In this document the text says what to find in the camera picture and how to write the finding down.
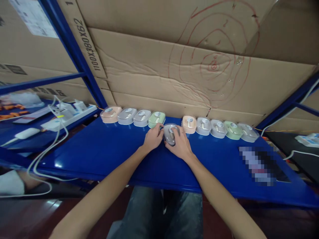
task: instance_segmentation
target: floor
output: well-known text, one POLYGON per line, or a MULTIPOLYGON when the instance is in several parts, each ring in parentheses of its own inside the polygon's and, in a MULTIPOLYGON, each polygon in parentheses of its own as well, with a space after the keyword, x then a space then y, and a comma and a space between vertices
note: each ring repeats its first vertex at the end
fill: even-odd
MULTIPOLYGON (((132 188, 126 188, 98 221, 90 239, 105 239, 112 222, 124 216, 132 188)), ((60 200, 1 200, 0 239, 47 239, 57 223, 79 202, 60 200)), ((261 209, 260 204, 240 200, 268 239, 319 238, 319 214, 299 209, 261 209)), ((203 197, 204 239, 232 239, 217 212, 203 197)))

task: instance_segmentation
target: cardboard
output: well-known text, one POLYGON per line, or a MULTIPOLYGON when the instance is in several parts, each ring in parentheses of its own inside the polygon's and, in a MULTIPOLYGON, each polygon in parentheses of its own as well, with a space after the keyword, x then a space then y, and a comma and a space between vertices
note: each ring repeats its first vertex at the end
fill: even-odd
POLYGON ((311 133, 319 132, 319 121, 318 120, 307 120, 307 119, 293 119, 284 118, 273 126, 269 127, 267 130, 295 130, 302 134, 308 135, 311 133))
MULTIPOLYGON (((306 105, 310 108, 313 108, 313 109, 319 111, 318 102, 319 102, 319 91, 317 90, 304 101, 303 105, 306 105)), ((294 119, 305 119, 305 120, 319 121, 319 117, 317 117, 313 114, 310 114, 306 111, 303 111, 299 108, 295 109, 288 117, 294 118, 294 119)))
MULTIPOLYGON (((31 33, 26 23, 18 15, 12 3, 24 0, 0 1, 0 62, 41 69, 77 72, 59 38, 37 36, 31 33)), ((34 6, 35 13, 43 16, 42 9, 34 6)))
POLYGON ((317 0, 279 0, 263 20, 259 40, 256 34, 245 54, 267 59, 318 64, 318 12, 317 0))
POLYGON ((88 27, 243 54, 275 0, 77 0, 88 27))
POLYGON ((107 78, 106 70, 101 64, 100 57, 92 43, 76 0, 58 0, 58 3, 93 75, 107 78))
POLYGON ((122 108, 133 107, 137 109, 147 109, 150 111, 165 112, 166 116, 182 118, 184 115, 195 117, 205 117, 208 114, 208 107, 193 106, 165 100, 145 98, 135 95, 113 92, 117 105, 122 108))
POLYGON ((220 121, 232 121, 235 123, 246 123, 250 126, 256 127, 262 120, 262 115, 236 112, 236 111, 225 111, 218 109, 211 109, 208 116, 209 119, 215 119, 220 121))
POLYGON ((269 114, 314 68, 89 30, 112 92, 188 105, 269 114))
MULTIPOLYGON (((8 64, 0 64, 0 86, 69 74, 67 72, 45 70, 34 67, 11 65, 10 68, 8 68, 7 66, 8 64)), ((109 90, 106 79, 95 78, 95 80, 103 96, 105 97, 106 102, 108 104, 114 105, 115 101, 111 91, 109 90)), ((46 99, 52 99, 54 95, 57 95, 60 99, 68 96, 70 98, 67 99, 67 101, 71 101, 72 99, 76 98, 85 103, 96 105, 96 102, 94 101, 88 88, 85 86, 82 78, 43 85, 32 88, 30 91, 37 93, 40 97, 46 99)))

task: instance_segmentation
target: person's right hand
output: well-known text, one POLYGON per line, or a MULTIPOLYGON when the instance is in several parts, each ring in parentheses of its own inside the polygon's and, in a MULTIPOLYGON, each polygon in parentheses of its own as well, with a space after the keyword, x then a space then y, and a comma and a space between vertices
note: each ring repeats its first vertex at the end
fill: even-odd
POLYGON ((172 128, 175 137, 175 146, 169 145, 166 141, 164 141, 165 147, 169 149, 173 154, 177 157, 184 160, 186 163, 189 160, 193 160, 196 156, 193 154, 192 149, 189 144, 189 140, 186 137, 186 133, 181 126, 178 126, 180 135, 178 135, 178 131, 175 128, 172 128))

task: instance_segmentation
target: hand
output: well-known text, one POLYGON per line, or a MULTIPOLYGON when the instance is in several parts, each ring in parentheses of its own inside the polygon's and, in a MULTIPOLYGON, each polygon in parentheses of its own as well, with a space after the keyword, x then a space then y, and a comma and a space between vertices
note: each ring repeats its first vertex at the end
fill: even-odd
POLYGON ((164 127, 164 125, 157 123, 156 126, 150 129, 145 135, 143 147, 148 152, 157 148, 163 139, 164 128, 160 130, 160 127, 164 127))
POLYGON ((184 129, 178 125, 177 127, 179 128, 180 135, 178 135, 177 129, 172 128, 175 137, 175 146, 169 145, 166 141, 164 141, 164 144, 165 147, 169 149, 169 151, 188 163, 190 160, 196 158, 196 156, 192 152, 189 140, 186 137, 184 129))

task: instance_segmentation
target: gray mouse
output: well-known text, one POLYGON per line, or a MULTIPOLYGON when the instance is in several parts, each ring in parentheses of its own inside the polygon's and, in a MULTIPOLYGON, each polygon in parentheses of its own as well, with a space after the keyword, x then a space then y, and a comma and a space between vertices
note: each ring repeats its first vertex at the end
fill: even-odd
POLYGON ((177 129, 178 135, 180 135, 179 128, 177 128, 176 124, 169 123, 164 125, 164 140, 171 146, 175 145, 175 136, 172 128, 177 129))

